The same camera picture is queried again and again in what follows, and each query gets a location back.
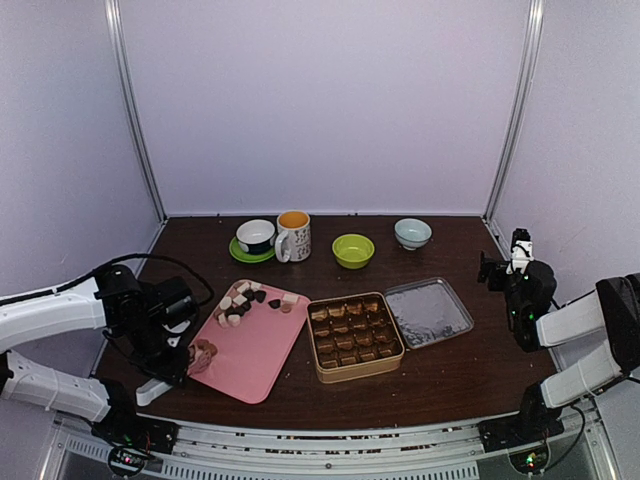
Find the dark wooden surface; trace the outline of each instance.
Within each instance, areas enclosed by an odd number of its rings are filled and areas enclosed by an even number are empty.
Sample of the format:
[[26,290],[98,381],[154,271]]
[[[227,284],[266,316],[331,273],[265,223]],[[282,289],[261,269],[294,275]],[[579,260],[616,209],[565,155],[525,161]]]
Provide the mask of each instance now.
[[[156,400],[144,413],[162,417],[258,428],[328,429],[412,426],[495,415],[517,410],[525,387],[554,373],[549,354],[523,353],[507,329],[501,293],[476,283],[479,252],[497,250],[478,218],[426,218],[433,240],[415,252],[403,250],[393,235],[395,217],[314,217],[313,251],[300,264],[276,259],[260,265],[235,262],[230,239],[246,218],[172,219],[154,253],[171,255],[202,273],[219,301],[240,278],[299,292],[312,300],[384,291],[389,287],[443,277],[474,319],[474,329],[459,337],[408,351],[399,370],[341,384],[318,381],[306,326],[271,394],[247,405],[194,380]],[[331,243],[344,233],[373,240],[376,254],[362,270],[338,266]],[[171,265],[150,262],[142,278],[160,281],[183,275]],[[188,279],[194,292],[204,295]],[[206,319],[214,304],[201,313]],[[131,395],[146,379],[111,348],[98,369],[101,378],[122,382]]]

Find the green saucer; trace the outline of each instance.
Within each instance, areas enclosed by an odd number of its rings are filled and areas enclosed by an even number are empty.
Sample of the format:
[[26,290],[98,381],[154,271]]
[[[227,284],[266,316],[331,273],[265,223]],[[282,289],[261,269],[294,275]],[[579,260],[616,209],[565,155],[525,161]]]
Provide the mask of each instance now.
[[233,240],[231,240],[231,243],[229,244],[229,253],[233,258],[242,263],[262,263],[272,259],[275,256],[276,251],[273,248],[270,248],[260,255],[249,255],[242,251],[238,244],[238,239],[233,237]]

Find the light blue bowl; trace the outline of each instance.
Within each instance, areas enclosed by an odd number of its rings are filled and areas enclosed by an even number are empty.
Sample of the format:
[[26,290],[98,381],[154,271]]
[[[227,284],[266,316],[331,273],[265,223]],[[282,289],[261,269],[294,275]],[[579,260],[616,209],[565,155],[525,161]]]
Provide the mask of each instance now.
[[396,239],[407,250],[424,247],[431,238],[431,227],[417,218],[403,218],[396,222]]

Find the pink tray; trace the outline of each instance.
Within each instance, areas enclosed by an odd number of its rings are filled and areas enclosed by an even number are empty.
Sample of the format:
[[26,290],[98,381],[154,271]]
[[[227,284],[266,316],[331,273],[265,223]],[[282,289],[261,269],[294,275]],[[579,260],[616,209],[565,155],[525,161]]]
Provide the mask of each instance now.
[[[239,280],[231,288],[251,280]],[[272,309],[267,302],[282,299],[287,292],[262,285],[264,303],[251,302],[237,327],[222,328],[213,313],[196,337],[218,347],[209,368],[191,378],[245,403],[260,403],[271,392],[278,374],[307,318],[310,300],[300,296],[291,312]]]

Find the metal base frame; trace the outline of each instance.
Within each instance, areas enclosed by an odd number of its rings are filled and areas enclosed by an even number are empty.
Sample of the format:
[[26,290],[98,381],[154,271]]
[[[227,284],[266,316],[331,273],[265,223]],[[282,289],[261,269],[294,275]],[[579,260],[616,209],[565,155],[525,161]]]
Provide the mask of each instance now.
[[[619,477],[600,416],[591,401],[582,402],[581,407],[599,478],[615,480]],[[564,413],[561,436],[573,436],[581,418],[569,409]],[[158,454],[144,473],[175,480],[473,480],[480,478],[478,461],[509,453],[484,451],[476,427],[481,420],[486,419],[350,431],[257,430],[176,422],[180,430],[173,453]],[[58,415],[54,431],[39,478],[61,478],[67,453],[106,461],[111,447],[92,437],[84,422]]]

